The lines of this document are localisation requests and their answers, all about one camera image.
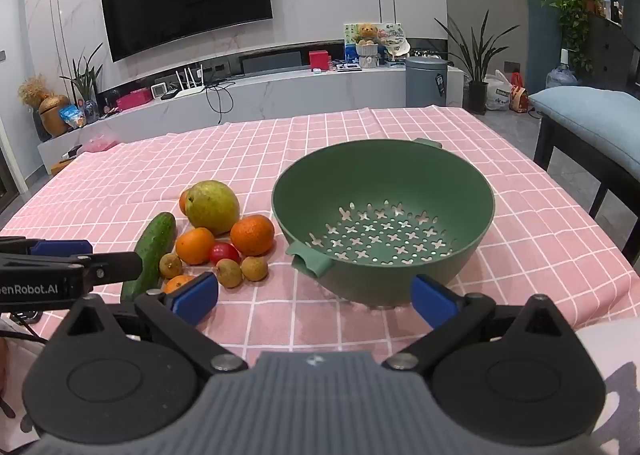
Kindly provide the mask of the teddy bear toy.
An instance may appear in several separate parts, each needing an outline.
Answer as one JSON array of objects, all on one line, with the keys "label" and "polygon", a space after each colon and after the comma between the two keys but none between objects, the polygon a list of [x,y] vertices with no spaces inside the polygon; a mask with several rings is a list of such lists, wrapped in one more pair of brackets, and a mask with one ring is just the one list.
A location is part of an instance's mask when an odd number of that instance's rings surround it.
[{"label": "teddy bear toy", "polygon": [[359,24],[355,41],[358,45],[378,44],[378,27],[375,24]]}]

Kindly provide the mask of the grey trash bin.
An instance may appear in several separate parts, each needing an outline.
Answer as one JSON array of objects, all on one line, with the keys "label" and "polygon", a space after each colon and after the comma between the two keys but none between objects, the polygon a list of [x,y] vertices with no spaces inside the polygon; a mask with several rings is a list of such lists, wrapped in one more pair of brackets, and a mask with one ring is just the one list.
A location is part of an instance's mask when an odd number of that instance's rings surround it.
[{"label": "grey trash bin", "polygon": [[406,59],[406,106],[445,106],[447,94],[446,60],[433,56]]}]

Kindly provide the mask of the white plastic bag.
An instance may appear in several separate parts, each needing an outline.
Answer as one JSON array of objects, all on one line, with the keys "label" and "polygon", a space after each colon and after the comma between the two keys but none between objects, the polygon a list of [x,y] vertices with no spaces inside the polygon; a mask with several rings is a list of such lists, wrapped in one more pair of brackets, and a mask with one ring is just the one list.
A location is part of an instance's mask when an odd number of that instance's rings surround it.
[{"label": "white plastic bag", "polygon": [[488,74],[484,82],[487,84],[486,109],[490,111],[505,111],[510,108],[512,84],[505,74],[496,69]]}]

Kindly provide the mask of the potted long leaf plant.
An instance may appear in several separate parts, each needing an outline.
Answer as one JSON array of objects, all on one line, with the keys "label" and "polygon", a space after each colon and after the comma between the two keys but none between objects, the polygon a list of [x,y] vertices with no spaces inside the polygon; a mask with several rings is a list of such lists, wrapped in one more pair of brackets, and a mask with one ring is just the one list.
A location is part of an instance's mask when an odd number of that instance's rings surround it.
[{"label": "potted long leaf plant", "polygon": [[460,60],[463,70],[469,76],[464,108],[474,115],[484,115],[486,112],[488,83],[485,81],[485,77],[491,59],[509,48],[507,45],[500,45],[499,41],[507,34],[520,28],[520,25],[516,24],[488,36],[486,32],[488,19],[489,11],[486,11],[480,29],[471,28],[470,37],[467,39],[451,16],[448,17],[446,24],[435,18],[436,24],[445,30],[447,36],[458,49],[456,52],[449,50],[448,56],[454,56]]}]

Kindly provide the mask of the yellow green pear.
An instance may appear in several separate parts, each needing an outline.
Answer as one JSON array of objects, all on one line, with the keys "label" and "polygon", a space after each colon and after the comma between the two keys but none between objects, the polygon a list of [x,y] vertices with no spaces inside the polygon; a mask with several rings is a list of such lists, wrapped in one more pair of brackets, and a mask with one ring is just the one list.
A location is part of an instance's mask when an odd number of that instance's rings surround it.
[{"label": "yellow green pear", "polygon": [[205,227],[215,236],[228,233],[240,219],[240,203],[226,184],[201,181],[186,191],[186,217],[193,227]]}]

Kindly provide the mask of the red cherry tomato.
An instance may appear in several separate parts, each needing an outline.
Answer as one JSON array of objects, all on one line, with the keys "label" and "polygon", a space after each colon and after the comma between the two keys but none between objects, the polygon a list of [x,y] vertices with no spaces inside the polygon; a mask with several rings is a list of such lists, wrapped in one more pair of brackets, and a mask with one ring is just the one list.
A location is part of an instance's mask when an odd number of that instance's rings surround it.
[{"label": "red cherry tomato", "polygon": [[235,247],[224,241],[216,241],[212,249],[209,250],[209,261],[213,265],[217,265],[221,260],[231,260],[236,264],[240,264],[241,255]]}]

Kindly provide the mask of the white tv cabinet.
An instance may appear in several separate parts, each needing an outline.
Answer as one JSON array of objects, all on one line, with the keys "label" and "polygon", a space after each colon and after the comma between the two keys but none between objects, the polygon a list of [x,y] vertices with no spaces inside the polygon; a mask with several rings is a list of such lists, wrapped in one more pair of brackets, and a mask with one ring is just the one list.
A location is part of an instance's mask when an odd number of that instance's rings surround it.
[{"label": "white tv cabinet", "polygon": [[406,105],[405,68],[363,71],[308,69],[234,79],[218,89],[145,105],[88,124],[38,146],[46,169],[77,144],[104,134],[131,143],[167,133],[182,133],[227,122],[291,118],[359,108]]}]

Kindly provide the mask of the green colander bowl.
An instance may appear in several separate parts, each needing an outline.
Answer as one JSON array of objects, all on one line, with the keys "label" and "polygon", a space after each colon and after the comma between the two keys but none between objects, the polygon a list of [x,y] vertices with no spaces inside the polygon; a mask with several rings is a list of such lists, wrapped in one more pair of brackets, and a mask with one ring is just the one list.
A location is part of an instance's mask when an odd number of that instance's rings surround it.
[{"label": "green colander bowl", "polygon": [[495,209],[484,175],[428,140],[322,148],[288,167],[272,190],[292,267],[368,307],[406,305],[419,275],[450,283]]}]

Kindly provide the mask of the large orange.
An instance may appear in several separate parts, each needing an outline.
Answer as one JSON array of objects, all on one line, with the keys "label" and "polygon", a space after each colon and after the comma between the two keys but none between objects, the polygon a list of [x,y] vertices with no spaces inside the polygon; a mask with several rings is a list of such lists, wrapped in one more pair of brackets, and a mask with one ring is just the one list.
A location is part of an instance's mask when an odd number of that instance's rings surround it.
[{"label": "large orange", "polygon": [[246,216],[232,226],[230,241],[243,256],[262,256],[273,247],[273,224],[261,214]]}]

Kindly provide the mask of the golden vase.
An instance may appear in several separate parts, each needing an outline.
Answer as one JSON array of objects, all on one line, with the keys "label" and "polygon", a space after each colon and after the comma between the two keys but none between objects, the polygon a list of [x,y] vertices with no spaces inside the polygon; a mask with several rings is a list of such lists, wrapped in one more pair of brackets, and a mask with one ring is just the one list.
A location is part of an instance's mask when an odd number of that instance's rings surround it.
[{"label": "golden vase", "polygon": [[70,106],[70,99],[65,95],[48,95],[39,105],[41,122],[52,137],[58,137],[68,131],[68,126],[60,115],[60,110],[67,106]]}]

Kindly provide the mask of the green cucumber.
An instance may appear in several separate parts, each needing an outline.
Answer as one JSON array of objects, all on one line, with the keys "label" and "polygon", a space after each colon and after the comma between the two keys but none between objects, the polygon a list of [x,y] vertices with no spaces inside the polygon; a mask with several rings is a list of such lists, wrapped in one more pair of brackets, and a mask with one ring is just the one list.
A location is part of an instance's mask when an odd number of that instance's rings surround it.
[{"label": "green cucumber", "polygon": [[176,233],[176,219],[172,213],[160,212],[154,216],[134,247],[142,260],[142,272],[133,281],[122,284],[120,301],[134,301],[142,293],[160,287],[160,259],[171,253]]}]

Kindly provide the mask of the pink storage basket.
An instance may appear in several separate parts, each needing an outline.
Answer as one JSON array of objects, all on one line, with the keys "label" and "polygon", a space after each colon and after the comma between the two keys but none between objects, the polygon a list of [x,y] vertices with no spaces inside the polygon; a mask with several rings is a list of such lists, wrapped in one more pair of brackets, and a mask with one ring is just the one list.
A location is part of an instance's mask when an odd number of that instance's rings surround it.
[{"label": "pink storage basket", "polygon": [[119,141],[115,137],[104,134],[90,138],[90,140],[81,146],[81,152],[105,152],[117,146]]}]

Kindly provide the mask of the black chair frame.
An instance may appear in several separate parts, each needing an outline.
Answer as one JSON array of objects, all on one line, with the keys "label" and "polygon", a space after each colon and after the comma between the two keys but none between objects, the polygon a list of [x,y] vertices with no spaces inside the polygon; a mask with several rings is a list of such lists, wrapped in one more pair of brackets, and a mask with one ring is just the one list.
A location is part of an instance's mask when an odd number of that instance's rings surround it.
[{"label": "black chair frame", "polygon": [[600,152],[561,123],[542,115],[534,163],[547,170],[552,152],[556,148],[599,181],[597,194],[589,209],[592,219],[596,219],[608,192],[615,195],[636,218],[639,218],[639,181],[605,152]]}]

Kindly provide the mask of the red box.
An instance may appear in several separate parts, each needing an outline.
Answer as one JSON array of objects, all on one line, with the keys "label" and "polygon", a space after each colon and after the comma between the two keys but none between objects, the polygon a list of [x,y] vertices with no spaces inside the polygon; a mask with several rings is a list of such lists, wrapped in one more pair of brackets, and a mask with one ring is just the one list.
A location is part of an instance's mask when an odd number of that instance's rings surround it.
[{"label": "red box", "polygon": [[310,51],[308,57],[312,70],[328,71],[331,68],[331,56],[327,50]]}]

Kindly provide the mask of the small orange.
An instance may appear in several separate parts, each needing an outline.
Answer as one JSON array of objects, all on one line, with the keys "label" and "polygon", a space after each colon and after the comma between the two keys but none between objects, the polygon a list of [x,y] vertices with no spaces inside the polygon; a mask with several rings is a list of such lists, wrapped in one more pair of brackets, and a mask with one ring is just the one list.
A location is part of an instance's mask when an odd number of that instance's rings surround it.
[{"label": "small orange", "polygon": [[186,284],[189,284],[193,279],[192,275],[188,274],[180,274],[172,279],[168,279],[168,281],[164,282],[163,292],[164,293],[173,293],[179,288],[183,287]]},{"label": "small orange", "polygon": [[201,265],[209,261],[209,253],[215,243],[215,236],[210,230],[198,227],[179,236],[175,250],[183,262],[189,265]]}]

